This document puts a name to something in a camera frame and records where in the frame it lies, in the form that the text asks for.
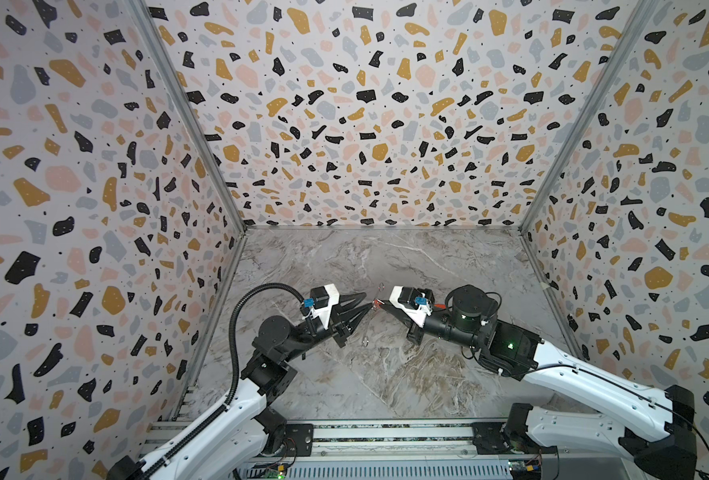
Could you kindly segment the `metal keyring plate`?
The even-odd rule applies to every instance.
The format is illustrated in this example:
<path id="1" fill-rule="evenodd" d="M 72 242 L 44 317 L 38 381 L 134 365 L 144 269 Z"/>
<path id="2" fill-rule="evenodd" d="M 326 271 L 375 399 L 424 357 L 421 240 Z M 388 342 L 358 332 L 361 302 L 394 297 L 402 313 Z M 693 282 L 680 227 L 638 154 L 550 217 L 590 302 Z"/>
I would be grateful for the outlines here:
<path id="1" fill-rule="evenodd" d="M 380 309 L 374 310 L 373 302 L 375 300 L 379 300 L 383 297 L 385 289 L 386 289 L 386 285 L 384 284 L 384 282 L 380 283 L 377 290 L 376 290 L 376 293 L 374 295 L 373 301 L 372 301 L 371 311 L 367 314 L 367 316 L 364 320 L 363 326 L 364 326 L 365 330 L 364 330 L 363 337 L 361 340 L 361 344 L 363 347 L 368 347 L 370 345 L 371 325 L 373 323 L 373 319 L 378 315 L 378 313 L 380 311 Z"/>

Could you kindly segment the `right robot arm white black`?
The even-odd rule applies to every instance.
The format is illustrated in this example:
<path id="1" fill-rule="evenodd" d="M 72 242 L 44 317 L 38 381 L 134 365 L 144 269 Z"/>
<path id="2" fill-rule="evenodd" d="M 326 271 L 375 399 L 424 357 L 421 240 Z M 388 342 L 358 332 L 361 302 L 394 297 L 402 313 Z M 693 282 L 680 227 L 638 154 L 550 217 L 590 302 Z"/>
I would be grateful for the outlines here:
<path id="1" fill-rule="evenodd" d="M 376 304 L 408 328 L 467 348 L 484 369 L 562 394 L 592 413 L 554 412 L 512 405 L 501 429 L 504 444 L 526 454 L 561 447 L 626 458 L 657 479 L 692 479 L 698 460 L 694 395 L 620 378 L 558 348 L 539 334 L 498 318 L 502 297 L 472 285 L 454 289 L 444 303 L 428 289 L 396 286 Z"/>

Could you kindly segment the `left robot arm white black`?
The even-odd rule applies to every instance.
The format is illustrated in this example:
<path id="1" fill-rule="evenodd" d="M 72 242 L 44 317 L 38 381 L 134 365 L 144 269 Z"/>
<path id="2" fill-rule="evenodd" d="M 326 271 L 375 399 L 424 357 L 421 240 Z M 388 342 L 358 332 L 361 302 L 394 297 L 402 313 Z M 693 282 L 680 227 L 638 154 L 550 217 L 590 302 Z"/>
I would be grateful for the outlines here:
<path id="1" fill-rule="evenodd" d="M 284 316 L 266 318 L 252 342 L 254 353 L 238 365 L 236 324 L 248 302 L 270 290 L 298 300 L 302 322 Z M 296 377 L 292 360 L 328 339 L 346 340 L 371 311 L 366 293 L 340 294 L 334 285 L 314 288 L 308 297 L 282 283 L 250 290 L 234 308 L 228 326 L 232 382 L 220 400 L 187 428 L 141 460 L 128 456 L 110 470 L 110 479 L 224 479 L 260 452 L 286 451 L 286 418 L 272 409 Z"/>

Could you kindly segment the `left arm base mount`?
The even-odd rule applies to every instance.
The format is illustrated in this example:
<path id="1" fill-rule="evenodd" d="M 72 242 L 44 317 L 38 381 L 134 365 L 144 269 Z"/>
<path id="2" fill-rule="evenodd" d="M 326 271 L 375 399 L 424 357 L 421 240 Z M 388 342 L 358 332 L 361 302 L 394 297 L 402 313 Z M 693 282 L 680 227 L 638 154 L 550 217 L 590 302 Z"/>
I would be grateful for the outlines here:
<path id="1" fill-rule="evenodd" d="M 312 440 L 314 440 L 314 424 L 288 422 L 286 417 L 272 407 L 260 412 L 250 425 L 260 425 L 264 436 L 264 447 L 258 455 L 274 457 L 290 455 L 310 457 L 312 455 Z"/>

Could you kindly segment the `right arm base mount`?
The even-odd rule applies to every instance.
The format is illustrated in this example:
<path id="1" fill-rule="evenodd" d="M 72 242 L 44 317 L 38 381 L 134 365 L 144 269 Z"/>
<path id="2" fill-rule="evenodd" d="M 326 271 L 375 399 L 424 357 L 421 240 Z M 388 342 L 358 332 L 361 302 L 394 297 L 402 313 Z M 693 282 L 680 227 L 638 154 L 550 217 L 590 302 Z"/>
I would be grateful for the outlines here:
<path id="1" fill-rule="evenodd" d="M 473 445 L 479 455 L 493 454 L 540 454 L 558 453 L 554 445 L 536 442 L 536 437 L 529 428 L 535 426 L 528 417 L 535 406 L 528 403 L 515 403 L 506 421 L 479 421 L 472 424 Z"/>

